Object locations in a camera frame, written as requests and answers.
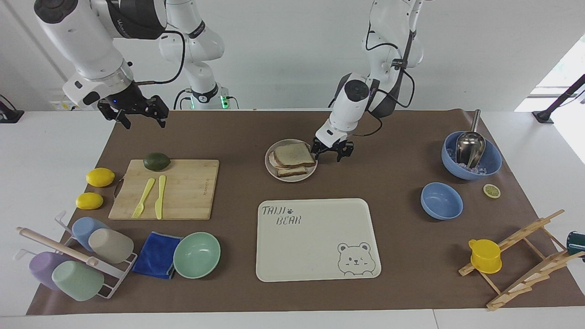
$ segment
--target blue cup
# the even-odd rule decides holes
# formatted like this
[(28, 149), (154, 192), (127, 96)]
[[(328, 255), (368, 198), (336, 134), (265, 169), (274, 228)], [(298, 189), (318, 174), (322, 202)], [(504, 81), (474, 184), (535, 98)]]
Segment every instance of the blue cup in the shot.
[(99, 230), (100, 228), (109, 228), (106, 224), (96, 220), (95, 218), (91, 217), (82, 217), (73, 223), (73, 227), (71, 227), (71, 231), (73, 232), (73, 236), (80, 245), (82, 245), (85, 249), (94, 252), (93, 249), (90, 247), (90, 236), (93, 232)]
[(502, 155), (496, 146), (493, 145), (489, 140), (486, 140), (486, 150), (483, 152), (483, 156), (477, 165), (478, 167), (486, 168), (487, 173), (475, 174), (461, 168), (455, 161), (453, 161), (453, 159), (451, 159), (447, 153), (447, 149), (452, 149), (453, 152), (456, 151), (457, 138), (459, 138), (462, 133), (463, 131), (457, 131), (450, 134), (445, 139), (445, 143), (443, 143), (443, 149), (441, 150), (441, 160), (443, 160), (443, 165), (450, 173), (461, 179), (478, 180), (491, 176), (498, 172), (500, 168), (502, 168)]

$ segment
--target toast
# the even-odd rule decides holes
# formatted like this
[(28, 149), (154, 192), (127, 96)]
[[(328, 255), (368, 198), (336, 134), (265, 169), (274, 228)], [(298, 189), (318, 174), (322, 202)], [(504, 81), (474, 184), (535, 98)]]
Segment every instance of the toast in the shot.
[(270, 152), (270, 154), (268, 155), (268, 161), (270, 162), (270, 165), (276, 169), (287, 169), (285, 166), (279, 164), (278, 162), (276, 162), (276, 160), (274, 160), (274, 151)]
[(279, 146), (274, 150), (274, 160), (279, 167), (298, 168), (314, 167), (315, 159), (311, 156), (305, 143)]
[(286, 169), (278, 169), (277, 176), (278, 177), (291, 177), (291, 176), (299, 176), (307, 174), (307, 170), (305, 167), (296, 167), (296, 168), (286, 168)]

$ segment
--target lime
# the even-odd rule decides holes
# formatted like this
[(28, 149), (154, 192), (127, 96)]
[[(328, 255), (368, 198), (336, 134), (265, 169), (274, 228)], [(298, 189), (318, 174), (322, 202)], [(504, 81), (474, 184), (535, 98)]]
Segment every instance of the lime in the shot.
[(84, 193), (77, 197), (75, 204), (82, 210), (94, 210), (104, 204), (104, 198), (97, 193)]
[(106, 187), (113, 183), (115, 177), (116, 174), (107, 168), (96, 168), (85, 175), (85, 180), (91, 186)]
[(492, 185), (492, 184), (486, 184), (483, 187), (483, 193), (485, 193), (487, 196), (489, 196), (492, 199), (497, 199), (502, 195), (502, 193), (500, 192), (500, 189), (498, 189), (497, 186)]
[(163, 153), (151, 153), (146, 156), (143, 163), (146, 169), (157, 172), (168, 167), (171, 164), (171, 159)]

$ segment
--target table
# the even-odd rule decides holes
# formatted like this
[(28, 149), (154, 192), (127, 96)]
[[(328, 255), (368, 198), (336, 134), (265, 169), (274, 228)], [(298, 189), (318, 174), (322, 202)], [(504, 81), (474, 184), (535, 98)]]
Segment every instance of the table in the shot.
[[(484, 121), (490, 128), (495, 141), (500, 146), (504, 156), (514, 171), (522, 188), (540, 216), (546, 216), (558, 208), (567, 210), (561, 220), (553, 222), (548, 229), (563, 240), (572, 230), (585, 231), (583, 222), (579, 219), (585, 206), (581, 204), (579, 193), (585, 185), (585, 165), (577, 158), (553, 126), (541, 126), (534, 122), (530, 114), (516, 114), (507, 112), (485, 112)], [(74, 200), (80, 190), (85, 187), (84, 177), (88, 167), (93, 167), (101, 149), (112, 129), (112, 123), (104, 121), (98, 112), (29, 112), (18, 125), (0, 129), (0, 139), (9, 140), (4, 143), (0, 159), (2, 172), (0, 179), (4, 189), (12, 194), (5, 194), (0, 200), (5, 218), (0, 228), (5, 252), (0, 256), (0, 265), (3, 270), (2, 300), (0, 300), (1, 314), (4, 316), (22, 315), (36, 290), (36, 282), (26, 273), (26, 262), (14, 263), (10, 260), (12, 252), (19, 247), (39, 250), (41, 247), (18, 237), (12, 229), (23, 225), (36, 228), (51, 238), (59, 238), (60, 230), (51, 223), (51, 216), (63, 209), (64, 204), (70, 204), (67, 209), (71, 214)], [(75, 157), (68, 155), (75, 152)], [(581, 262), (569, 264), (569, 269), (576, 277), (581, 289), (585, 289), (585, 269)], [(556, 325), (578, 323), (583, 321), (584, 307), (555, 308), (555, 309), (502, 309), (495, 313), (485, 310), (418, 310), (418, 311), (376, 311), (376, 312), (319, 312), (319, 313), (271, 313), (271, 314), (149, 314), (111, 315), (100, 316), (96, 321), (100, 325), (122, 325), (124, 322), (133, 323), (172, 323), (180, 326), (181, 323), (201, 322), (201, 325), (227, 325), (226, 321), (234, 321), (240, 325), (254, 325), (262, 321), (267, 326), (270, 323), (285, 323), (292, 321), (296, 326), (320, 326), (320, 323), (339, 324), (346, 327), (347, 319), (360, 319), (356, 323), (361, 325), (380, 325), (382, 323), (403, 323), (405, 327), (417, 328), (454, 328), (458, 326), (476, 325), (478, 328), (487, 325), (493, 327), (493, 322), (508, 321), (510, 318), (522, 319), (522, 324), (529, 326), (543, 324), (548, 319)], [(66, 316), (50, 317), (53, 324), (75, 323), (81, 318), (95, 316)], [(2, 318), (9, 327), (26, 325), (34, 327), (35, 323), (42, 323), (46, 318)]]

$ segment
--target black stand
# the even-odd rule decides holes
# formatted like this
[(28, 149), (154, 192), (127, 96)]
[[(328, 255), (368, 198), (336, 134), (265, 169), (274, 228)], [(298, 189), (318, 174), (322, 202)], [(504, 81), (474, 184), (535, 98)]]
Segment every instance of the black stand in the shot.
[(562, 94), (556, 101), (549, 106), (544, 111), (541, 112), (533, 112), (532, 115), (536, 118), (536, 120), (542, 124), (554, 124), (554, 122), (550, 119), (550, 115), (554, 112), (559, 106), (563, 105), (563, 103), (568, 100), (571, 95), (573, 95), (579, 88), (585, 85), (585, 74), (583, 74), (577, 82), (575, 82), (564, 94)]
[(20, 120), (24, 111), (8, 108), (0, 102), (0, 124), (15, 124)]

